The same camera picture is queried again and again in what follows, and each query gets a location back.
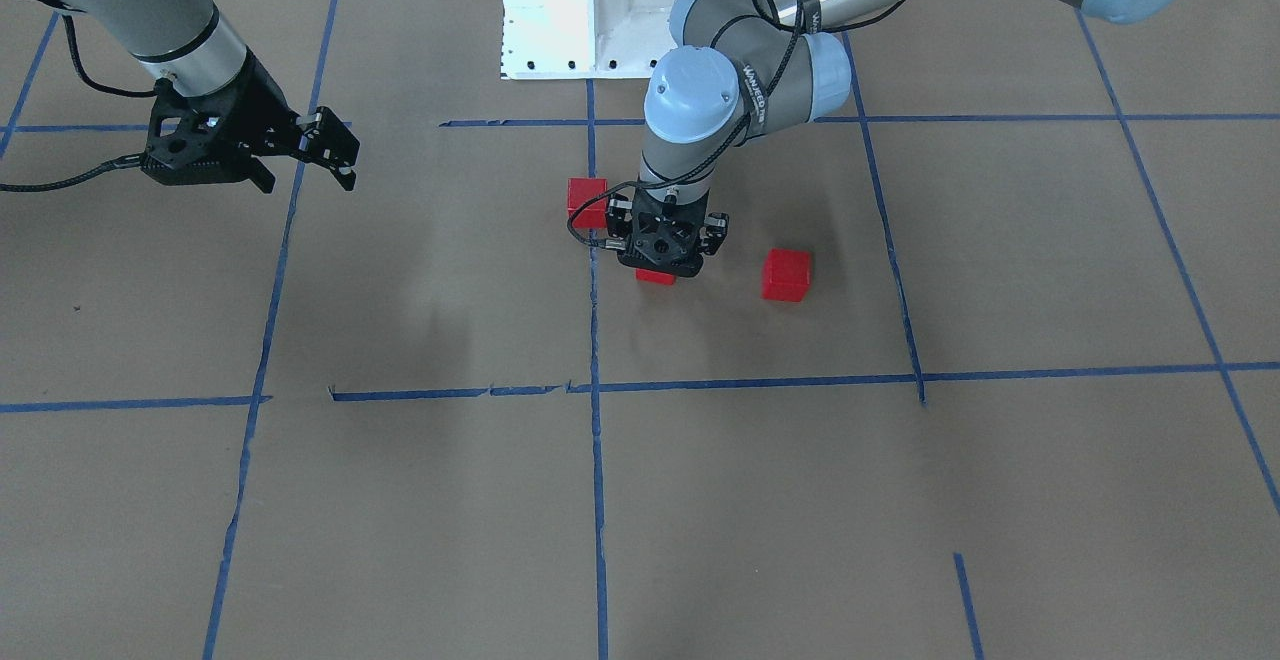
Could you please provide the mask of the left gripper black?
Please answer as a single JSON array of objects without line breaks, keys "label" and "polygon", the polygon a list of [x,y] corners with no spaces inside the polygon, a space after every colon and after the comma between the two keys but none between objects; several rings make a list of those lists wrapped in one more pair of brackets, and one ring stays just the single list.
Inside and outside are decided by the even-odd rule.
[{"label": "left gripper black", "polygon": [[659,194],[608,196],[608,249],[627,267],[694,278],[704,256],[717,255],[717,214],[707,212],[708,194],[692,203],[667,203],[669,189]]}]

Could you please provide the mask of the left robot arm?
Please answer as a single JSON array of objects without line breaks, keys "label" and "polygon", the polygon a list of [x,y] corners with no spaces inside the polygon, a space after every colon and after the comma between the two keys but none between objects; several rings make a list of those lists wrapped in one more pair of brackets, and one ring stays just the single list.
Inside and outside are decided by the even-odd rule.
[{"label": "left robot arm", "polygon": [[[694,278],[730,230],[712,214],[716,165],[730,148],[842,107],[852,64],[841,35],[876,26],[910,0],[675,0],[673,49],[644,98],[637,177],[596,198],[602,237],[573,237],[640,271]],[[1057,0],[1084,17],[1133,26],[1174,0]]]}]

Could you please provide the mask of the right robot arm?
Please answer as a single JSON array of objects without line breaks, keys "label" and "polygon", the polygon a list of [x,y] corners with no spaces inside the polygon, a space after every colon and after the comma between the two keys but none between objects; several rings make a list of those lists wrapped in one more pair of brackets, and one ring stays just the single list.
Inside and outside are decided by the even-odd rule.
[{"label": "right robot arm", "polygon": [[273,191],[265,157],[356,182],[360,142],[329,107],[294,113],[278,83],[214,0],[33,0],[61,18],[77,58],[76,17],[92,17],[154,77],[143,151],[60,182],[61,189],[138,168],[161,185],[251,182]]}]

